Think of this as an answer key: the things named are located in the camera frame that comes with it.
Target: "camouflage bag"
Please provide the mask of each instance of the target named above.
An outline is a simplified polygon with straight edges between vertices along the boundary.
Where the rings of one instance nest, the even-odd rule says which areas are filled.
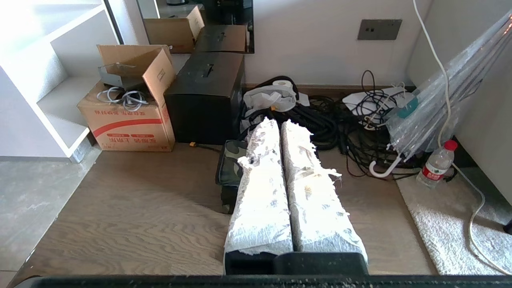
[[[247,142],[228,140],[222,148],[215,183],[222,187],[222,213],[233,214],[243,170],[238,158],[247,154]]]
[[[238,164],[238,158],[245,156],[246,152],[247,142],[238,140],[226,141],[220,154],[215,183],[221,186],[238,188],[243,175],[242,167]]]

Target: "bottle label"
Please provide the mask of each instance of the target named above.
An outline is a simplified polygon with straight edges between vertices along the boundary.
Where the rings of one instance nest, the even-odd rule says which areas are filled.
[[[447,171],[448,169],[437,169],[428,162],[425,164],[425,167],[423,167],[423,170],[421,170],[426,178],[434,181],[441,180]]]

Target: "black box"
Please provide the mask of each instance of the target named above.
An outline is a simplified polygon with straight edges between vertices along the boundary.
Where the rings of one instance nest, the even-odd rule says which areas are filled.
[[[210,25],[201,31],[195,51],[245,53],[246,46],[245,25]]]
[[[177,142],[223,145],[240,130],[244,55],[194,53],[165,92]]]

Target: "torn foam padding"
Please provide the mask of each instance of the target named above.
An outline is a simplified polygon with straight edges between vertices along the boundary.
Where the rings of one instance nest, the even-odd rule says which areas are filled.
[[[358,252],[368,261],[329,177],[341,175],[322,168],[306,128],[288,120],[281,134],[293,241],[298,251]]]
[[[279,128],[275,120],[265,118],[255,128],[247,154],[238,163],[244,175],[229,224],[225,253],[293,252]]]

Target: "white cord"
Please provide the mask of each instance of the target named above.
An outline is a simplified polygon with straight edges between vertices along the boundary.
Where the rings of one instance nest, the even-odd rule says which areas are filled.
[[[443,63],[441,63],[441,60],[439,60],[439,57],[437,57],[437,53],[436,53],[436,50],[434,49],[434,45],[432,45],[432,41],[430,40],[429,33],[427,32],[427,30],[425,28],[425,23],[423,23],[423,20],[421,19],[421,15],[419,14],[419,11],[418,11],[418,6],[416,5],[416,0],[413,0],[413,4],[414,4],[414,10],[416,11],[416,16],[418,16],[418,20],[421,24],[423,32],[425,33],[426,40],[429,42],[430,50],[432,50],[432,54],[434,55],[434,58],[436,59],[437,64],[439,65],[439,67],[441,68],[441,71],[443,72],[444,81],[445,81],[444,95],[446,97],[446,109],[448,111],[448,114],[446,117],[446,121],[443,124],[443,127],[441,127],[441,132],[439,132],[439,136],[437,137],[437,143],[439,144],[439,146],[441,146],[442,134],[443,134],[444,130],[446,129],[446,126],[448,125],[448,122],[450,121],[450,117],[452,115],[452,107],[450,107],[450,92],[449,92],[450,82],[448,81],[448,74],[446,73],[446,70],[444,69]]]
[[[102,102],[109,102],[109,103],[122,103],[123,104],[123,107],[125,110],[129,111],[129,112],[135,112],[137,110],[139,110],[142,105],[148,105],[149,103],[146,101],[145,99],[145,95],[144,93],[140,92],[140,91],[128,91],[126,93],[124,93],[121,98],[119,99],[112,99],[110,97],[110,93],[111,92],[114,92],[114,91],[118,91],[118,92],[122,92],[124,91],[121,87],[110,87],[108,90],[104,90],[104,91],[101,91],[99,92],[97,95],[96,95],[96,98]],[[106,93],[106,97],[107,97],[107,100],[103,100],[103,99],[100,99],[100,96],[103,94],[103,93]]]
[[[452,108],[451,108],[451,104],[450,104],[450,93],[449,93],[449,80],[448,80],[448,75],[446,73],[446,70],[444,69],[444,66],[443,64],[441,63],[441,61],[439,60],[439,57],[437,57],[437,53],[436,53],[436,50],[434,49],[434,45],[432,45],[432,41],[430,40],[430,36],[429,36],[429,33],[426,31],[426,28],[425,28],[425,24],[423,23],[423,20],[421,19],[421,15],[419,14],[418,12],[418,6],[416,5],[416,0],[413,0],[413,4],[414,4],[414,10],[416,11],[416,16],[418,16],[418,20],[421,24],[421,27],[423,29],[423,32],[425,33],[425,37],[427,39],[427,41],[429,42],[429,46],[430,46],[430,49],[432,50],[432,54],[434,55],[434,58],[436,59],[436,62],[437,64],[439,65],[439,68],[441,68],[441,71],[443,72],[443,76],[444,76],[444,80],[445,80],[445,96],[446,96],[446,109],[447,109],[447,117],[446,117],[446,121],[444,122],[443,126],[441,127],[441,131],[439,132],[439,136],[437,137],[437,144],[441,147],[441,137],[442,137],[442,134],[444,132],[444,130],[446,129],[447,125],[448,125],[448,122],[450,121],[450,116],[452,114]],[[473,212],[473,214],[471,215],[471,218],[470,218],[470,224],[468,226],[468,229],[467,229],[467,233],[469,235],[469,238],[470,238],[470,242],[471,244],[473,244],[473,246],[475,246],[475,248],[477,249],[477,251],[480,253],[480,255],[483,256],[483,258],[485,258],[485,260],[487,260],[487,262],[490,264],[491,267],[493,267],[494,269],[498,270],[499,272],[505,274],[505,275],[512,275],[511,272],[503,269],[502,267],[499,267],[496,263],[494,263],[492,260],[490,260],[483,252],[482,250],[480,250],[480,248],[478,247],[478,245],[475,243],[474,239],[473,239],[473,230],[472,230],[472,227],[473,227],[473,222],[475,221],[475,217],[477,216],[478,212],[480,212],[480,210],[482,209],[482,207],[485,205],[485,196],[483,195],[482,191],[480,191],[480,189],[478,189],[469,179],[468,177],[466,177],[466,175],[464,173],[462,173],[462,171],[453,163],[452,166],[457,169],[457,171],[460,173],[460,175],[462,175],[462,177],[464,179],[466,179],[466,181],[471,185],[471,187],[473,187],[473,189],[475,189],[479,194],[480,196],[482,197],[482,202],[480,203],[480,205],[478,206],[478,208]]]

